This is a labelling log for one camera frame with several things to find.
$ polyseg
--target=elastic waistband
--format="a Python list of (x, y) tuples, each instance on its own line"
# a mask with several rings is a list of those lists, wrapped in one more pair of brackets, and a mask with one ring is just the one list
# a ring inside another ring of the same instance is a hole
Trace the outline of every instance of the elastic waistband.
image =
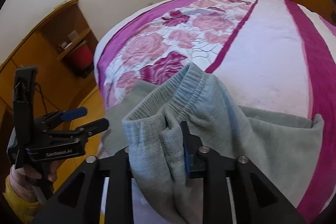
[(183, 116), (195, 103), (208, 75), (196, 64), (189, 63), (161, 86), (158, 86), (137, 105), (125, 121), (145, 119), (155, 115), (164, 105), (175, 117)]

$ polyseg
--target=human hand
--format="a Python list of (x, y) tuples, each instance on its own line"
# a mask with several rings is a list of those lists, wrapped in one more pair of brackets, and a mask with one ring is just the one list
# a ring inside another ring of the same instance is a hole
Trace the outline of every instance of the human hand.
[[(53, 161), (49, 167), (48, 180), (55, 182), (57, 180), (57, 169), (62, 165), (64, 160)], [(42, 175), (38, 173), (30, 165), (24, 165), (23, 168), (15, 169), (14, 165), (10, 169), (9, 183), (14, 192), (23, 200), (28, 202), (35, 202), (36, 195), (26, 177), (32, 179), (41, 179)]]

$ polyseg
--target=metal screw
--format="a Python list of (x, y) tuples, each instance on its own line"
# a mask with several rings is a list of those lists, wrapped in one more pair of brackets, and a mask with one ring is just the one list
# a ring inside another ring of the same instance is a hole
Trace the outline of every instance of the metal screw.
[(240, 156), (240, 157), (238, 158), (238, 161), (239, 161), (241, 164), (246, 164), (246, 163), (249, 162), (249, 159), (248, 159), (248, 157)]
[(97, 160), (97, 158), (95, 156), (88, 156), (85, 161), (89, 164), (95, 162)]
[(210, 151), (210, 148), (207, 146), (201, 146), (200, 148), (198, 148), (198, 151), (201, 153), (208, 153)]

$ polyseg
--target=red bucket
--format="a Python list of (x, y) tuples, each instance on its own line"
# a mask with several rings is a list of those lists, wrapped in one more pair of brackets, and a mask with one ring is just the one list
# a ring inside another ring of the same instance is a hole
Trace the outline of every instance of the red bucket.
[(87, 69), (93, 63), (93, 54), (86, 42), (67, 56), (67, 61), (78, 71)]

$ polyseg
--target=black metal frame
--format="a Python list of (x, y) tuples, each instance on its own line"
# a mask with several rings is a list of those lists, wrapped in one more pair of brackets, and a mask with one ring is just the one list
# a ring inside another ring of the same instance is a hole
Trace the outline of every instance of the black metal frame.
[[(223, 157), (191, 135), (186, 122), (181, 123), (181, 129), (187, 175), (203, 178), (203, 224), (232, 224), (234, 219), (237, 224), (305, 224), (292, 204), (248, 158)], [(105, 177), (110, 178), (105, 223), (133, 224), (127, 147), (109, 158), (87, 157), (32, 224), (98, 224)]]

